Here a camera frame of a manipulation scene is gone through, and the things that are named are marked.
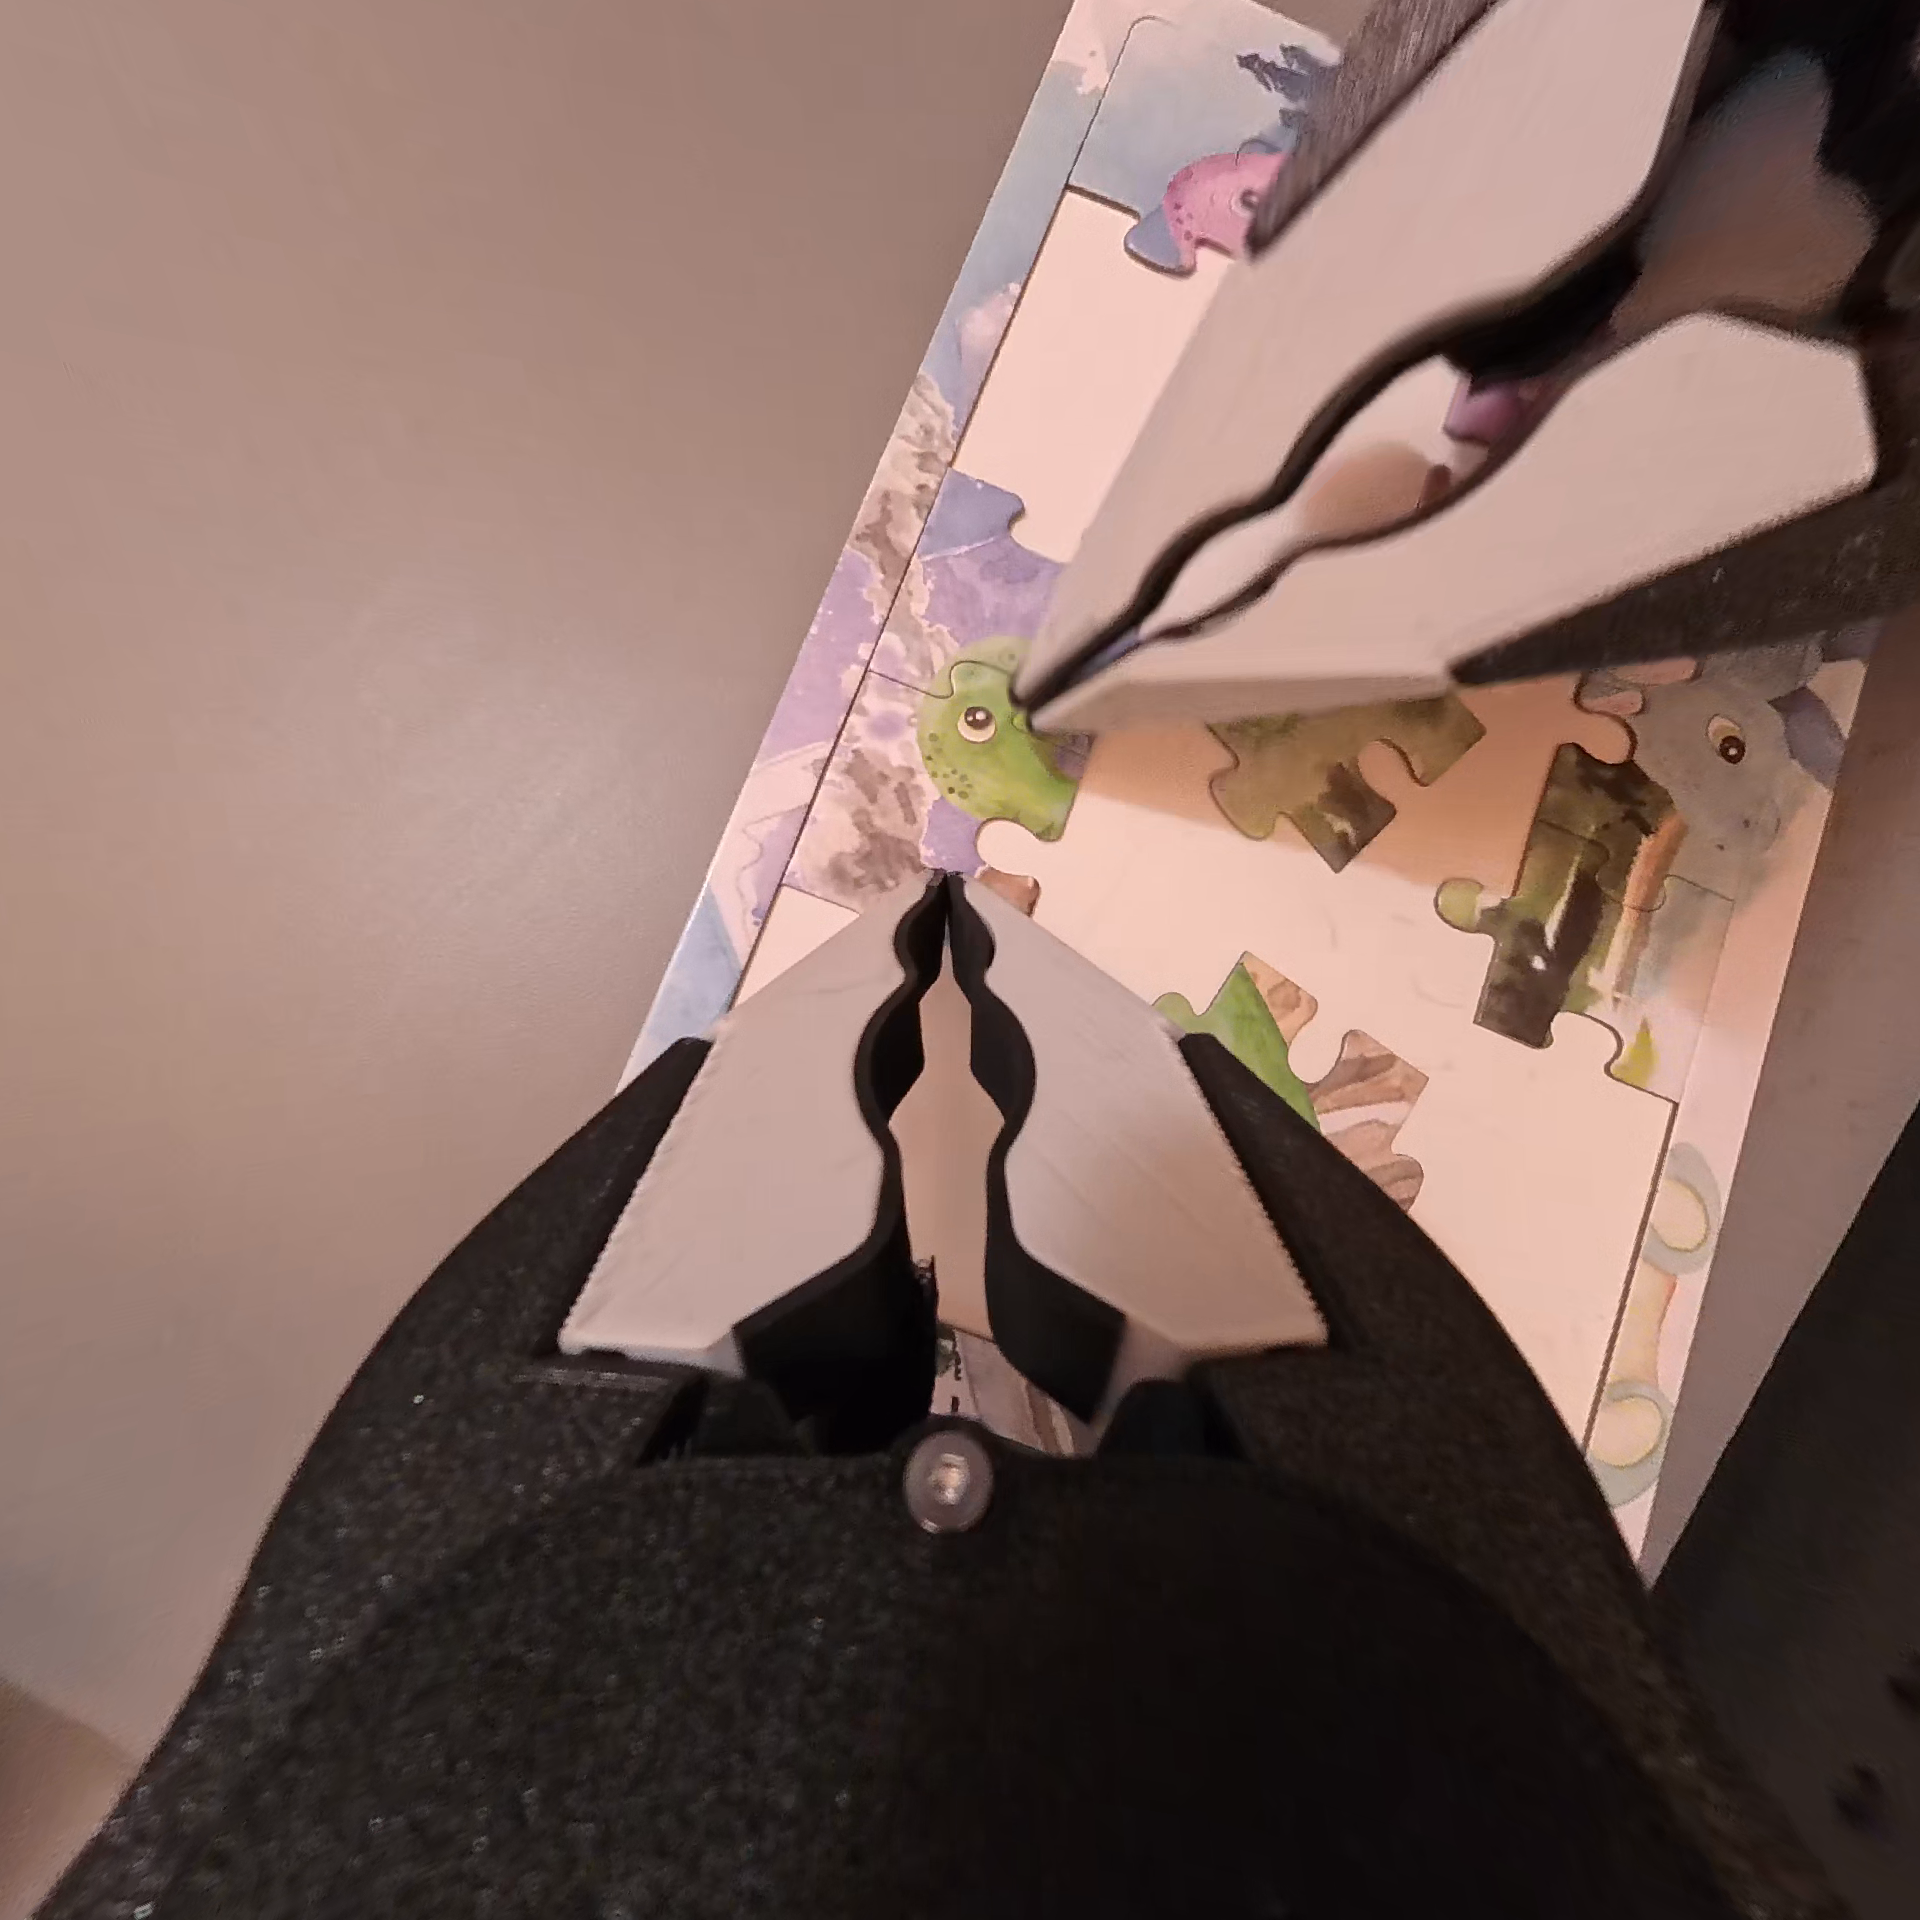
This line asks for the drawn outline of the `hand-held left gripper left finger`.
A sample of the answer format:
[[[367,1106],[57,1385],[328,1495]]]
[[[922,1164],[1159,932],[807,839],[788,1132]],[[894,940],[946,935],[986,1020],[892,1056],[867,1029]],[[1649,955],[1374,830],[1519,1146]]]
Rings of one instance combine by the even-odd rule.
[[[948,881],[912,876],[718,1022],[563,1354],[755,1380],[901,1362],[927,1297],[892,1115],[922,1071],[946,921]]]

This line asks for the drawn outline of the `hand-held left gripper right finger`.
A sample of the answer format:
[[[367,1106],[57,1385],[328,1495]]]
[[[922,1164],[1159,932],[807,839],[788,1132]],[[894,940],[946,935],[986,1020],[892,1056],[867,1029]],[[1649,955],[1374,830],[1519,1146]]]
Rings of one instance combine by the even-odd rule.
[[[1322,1356],[1330,1321],[1184,1043],[998,892],[950,880],[985,1165],[991,1341],[1089,1457],[1129,1395]]]

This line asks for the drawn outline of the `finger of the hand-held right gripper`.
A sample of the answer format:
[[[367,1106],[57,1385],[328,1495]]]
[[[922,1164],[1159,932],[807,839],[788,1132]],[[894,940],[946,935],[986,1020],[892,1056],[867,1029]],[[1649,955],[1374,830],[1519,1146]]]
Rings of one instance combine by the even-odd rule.
[[[1441,668],[1228,628],[1141,644],[1186,564],[1272,514],[1404,368],[1531,302],[1645,197],[1714,37],[1690,1],[1511,1],[1220,280],[1021,666],[1028,707],[1306,707],[1426,693]]]
[[[1443,501],[1302,547],[1198,635],[1064,683],[1034,658],[1021,702],[1041,727],[1101,733],[1425,700],[1474,654],[1856,495],[1878,464],[1858,348],[1688,314]]]

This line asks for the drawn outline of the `green and brown puzzle piece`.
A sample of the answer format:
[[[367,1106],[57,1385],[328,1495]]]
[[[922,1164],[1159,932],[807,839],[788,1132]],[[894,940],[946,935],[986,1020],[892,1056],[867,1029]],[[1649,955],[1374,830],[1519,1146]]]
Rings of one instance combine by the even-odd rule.
[[[1412,1210],[1426,1172],[1401,1152],[1399,1135],[1428,1087],[1428,1075],[1363,1029],[1342,1035],[1332,1066],[1302,1075],[1293,1043],[1319,1018],[1319,998],[1246,951],[1205,1008],[1165,991],[1156,1011],[1177,1028],[1214,1038],[1278,1097],[1315,1125],[1399,1207]]]

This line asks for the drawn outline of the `dinosaur puzzle tray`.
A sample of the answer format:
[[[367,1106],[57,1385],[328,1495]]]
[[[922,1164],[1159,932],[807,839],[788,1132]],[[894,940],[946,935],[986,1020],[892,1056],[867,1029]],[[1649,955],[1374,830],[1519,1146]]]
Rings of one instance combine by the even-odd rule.
[[[1264,4],[1071,8],[629,1075],[867,908],[784,876],[948,472],[1016,493],[1021,543],[1072,558],[1231,258],[1205,251],[1186,277],[1136,263],[1132,217],[1072,191],[1068,172],[1135,21],[1214,27],[1251,8],[1332,62],[1320,30]],[[1599,1020],[1559,1016],[1548,1045],[1509,1039],[1477,1022],[1490,940],[1435,899],[1452,878],[1509,893],[1560,746],[1631,753],[1627,723],[1579,707],[1576,681],[1461,696],[1487,733],[1428,786],[1369,746],[1360,769],[1396,818],[1341,871],[1289,824],[1239,831],[1210,792],[1232,755],[1209,727],[1172,726],[1089,747],[1061,838],[985,825],[971,878],[1148,1002],[1205,1008],[1257,954],[1316,998],[1293,1043],[1302,1077],[1332,1068],[1349,1031],[1422,1069],[1399,1134],[1425,1170],[1410,1213],[1502,1316],[1641,1548],[1833,790],[1801,805],[1735,910],[1681,1097],[1615,1077],[1621,1041]]]

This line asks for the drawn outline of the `green dinosaur head puzzle piece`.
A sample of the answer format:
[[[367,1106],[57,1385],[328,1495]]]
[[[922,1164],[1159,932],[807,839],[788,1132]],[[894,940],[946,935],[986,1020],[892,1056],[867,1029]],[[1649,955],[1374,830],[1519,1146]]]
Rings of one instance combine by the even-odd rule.
[[[1014,533],[1016,492],[948,472],[905,564],[791,851],[784,881],[865,908],[921,869],[976,876],[982,827],[1063,838],[1087,765],[1036,732],[1014,670],[1061,564]]]

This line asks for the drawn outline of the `grey desk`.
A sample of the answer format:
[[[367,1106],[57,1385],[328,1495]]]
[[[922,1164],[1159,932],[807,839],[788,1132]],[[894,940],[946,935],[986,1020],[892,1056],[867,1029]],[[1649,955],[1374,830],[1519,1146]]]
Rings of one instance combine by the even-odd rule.
[[[5,1802],[629,1064],[1076,4],[5,4]],[[1916,1107],[1884,626],[1652,1571]]]

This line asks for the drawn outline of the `pink dinosaur head puzzle piece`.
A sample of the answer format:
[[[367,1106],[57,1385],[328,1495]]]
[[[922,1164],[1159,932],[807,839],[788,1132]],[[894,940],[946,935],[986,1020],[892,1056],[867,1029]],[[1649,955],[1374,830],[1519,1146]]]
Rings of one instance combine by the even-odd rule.
[[[1068,190],[1129,213],[1122,250],[1159,275],[1241,256],[1332,64],[1262,8],[1227,24],[1148,13],[1122,36]]]

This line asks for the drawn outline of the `group of assembled puzzle pieces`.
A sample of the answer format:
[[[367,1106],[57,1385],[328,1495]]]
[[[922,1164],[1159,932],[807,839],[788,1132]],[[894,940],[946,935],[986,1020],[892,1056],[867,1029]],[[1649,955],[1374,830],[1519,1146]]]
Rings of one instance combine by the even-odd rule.
[[[1681,1097],[1735,910],[1844,760],[1821,676],[1876,635],[1858,621],[1583,674],[1576,707],[1624,721],[1628,755],[1559,746],[1511,889],[1437,889],[1451,928],[1490,942],[1477,1023],[1548,1045],[1560,1016],[1597,1020],[1618,1039],[1616,1080]]]

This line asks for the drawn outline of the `green grass puzzle piece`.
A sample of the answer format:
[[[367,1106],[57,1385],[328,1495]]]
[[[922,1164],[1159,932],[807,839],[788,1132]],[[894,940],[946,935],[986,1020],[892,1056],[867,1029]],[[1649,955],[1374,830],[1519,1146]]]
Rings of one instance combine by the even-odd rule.
[[[1433,786],[1487,735],[1455,691],[1325,712],[1210,723],[1231,753],[1210,794],[1220,815],[1252,842],[1289,824],[1332,869],[1344,869],[1396,818],[1396,805],[1363,769],[1372,746],[1390,747],[1409,776]]]

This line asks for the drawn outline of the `black dimpled surface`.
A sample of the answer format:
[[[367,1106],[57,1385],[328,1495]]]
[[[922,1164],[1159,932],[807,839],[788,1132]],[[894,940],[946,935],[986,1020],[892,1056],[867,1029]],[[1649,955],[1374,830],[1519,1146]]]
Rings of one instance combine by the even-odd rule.
[[[1654,1594],[1745,1769],[1855,1915],[1918,1914],[1918,1117]]]

